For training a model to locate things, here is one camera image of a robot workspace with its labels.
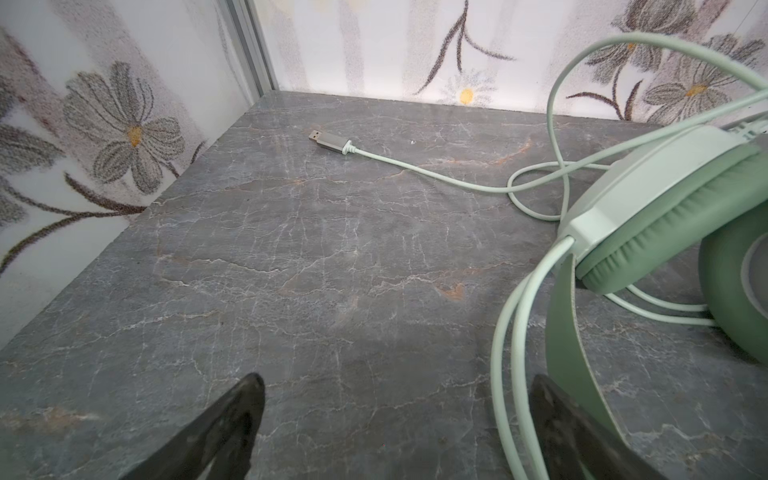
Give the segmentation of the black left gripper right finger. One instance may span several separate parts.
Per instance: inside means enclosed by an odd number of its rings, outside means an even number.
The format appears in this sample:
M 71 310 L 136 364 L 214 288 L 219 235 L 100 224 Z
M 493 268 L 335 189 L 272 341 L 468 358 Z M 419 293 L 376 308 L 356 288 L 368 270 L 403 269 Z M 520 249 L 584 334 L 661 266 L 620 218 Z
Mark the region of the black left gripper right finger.
M 624 445 L 544 374 L 529 402 L 551 479 L 661 479 L 663 475 Z

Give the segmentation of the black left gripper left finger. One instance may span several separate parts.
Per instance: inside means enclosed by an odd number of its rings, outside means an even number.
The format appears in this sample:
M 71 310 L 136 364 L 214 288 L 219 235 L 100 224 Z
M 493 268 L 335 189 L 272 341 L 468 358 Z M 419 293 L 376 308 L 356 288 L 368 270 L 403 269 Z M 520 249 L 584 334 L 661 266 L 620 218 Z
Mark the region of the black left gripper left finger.
M 255 373 L 237 384 L 184 427 L 125 479 L 243 479 L 251 468 L 266 400 Z

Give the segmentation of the mint green wired headphones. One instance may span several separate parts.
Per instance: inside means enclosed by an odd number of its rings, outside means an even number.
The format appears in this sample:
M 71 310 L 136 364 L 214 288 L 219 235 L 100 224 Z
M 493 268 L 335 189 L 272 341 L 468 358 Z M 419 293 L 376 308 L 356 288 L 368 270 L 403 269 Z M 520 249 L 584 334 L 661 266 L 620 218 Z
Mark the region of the mint green wired headphones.
M 751 67 L 752 47 L 728 50 L 726 43 L 725 37 L 702 45 L 632 32 L 581 53 L 590 59 L 614 46 L 665 49 L 679 55 L 694 87 L 737 80 L 751 93 L 708 101 L 696 115 L 579 161 L 556 157 L 535 166 L 539 184 L 583 169 L 600 177 L 579 199 L 563 197 L 553 216 L 555 242 L 496 322 L 490 390 L 516 479 L 551 479 L 529 402 L 539 374 L 626 445 L 583 348 L 578 286 L 650 320 L 720 328 L 754 359 L 767 359 L 767 154 L 756 142 L 767 131 L 767 116 L 713 125 L 765 100 L 767 81 Z M 621 301 L 624 290 L 640 304 Z

